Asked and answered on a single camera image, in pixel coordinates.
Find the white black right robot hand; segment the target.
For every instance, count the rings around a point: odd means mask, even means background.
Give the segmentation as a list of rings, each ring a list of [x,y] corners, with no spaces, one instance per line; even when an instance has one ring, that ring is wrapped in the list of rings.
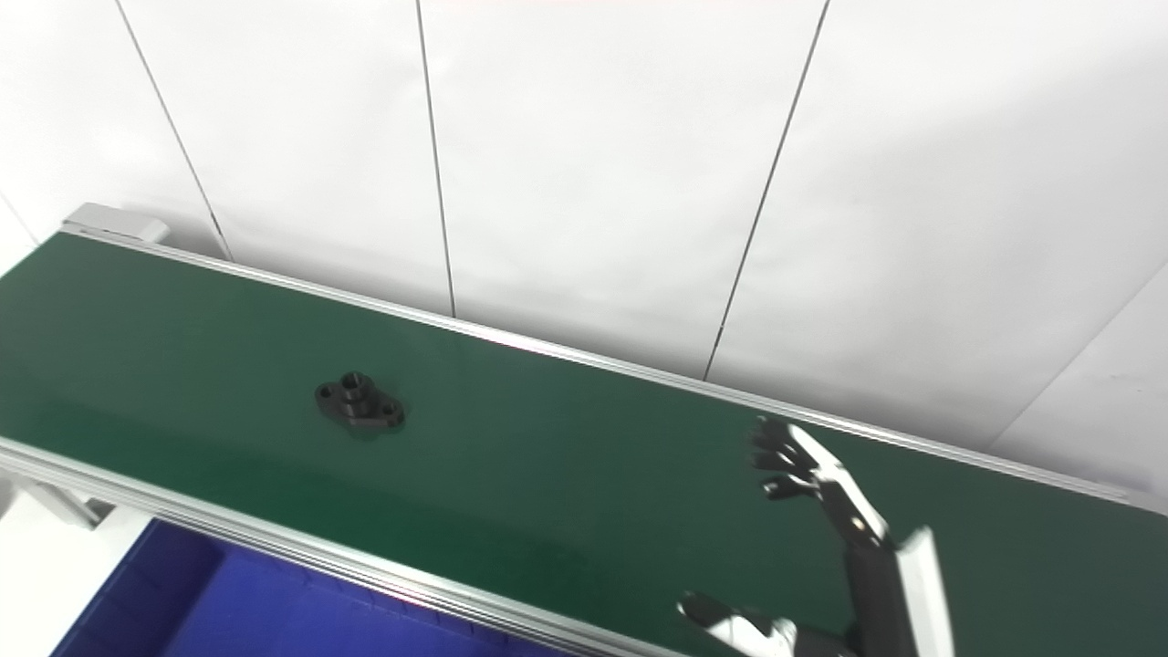
[[[744,656],[952,656],[948,602],[933,532],[919,527],[894,541],[850,470],[802,427],[760,416],[750,436],[752,464],[769,470],[769,500],[812,496],[844,544],[855,621],[846,636],[786,617],[769,617],[688,592],[677,611],[712,639]]]

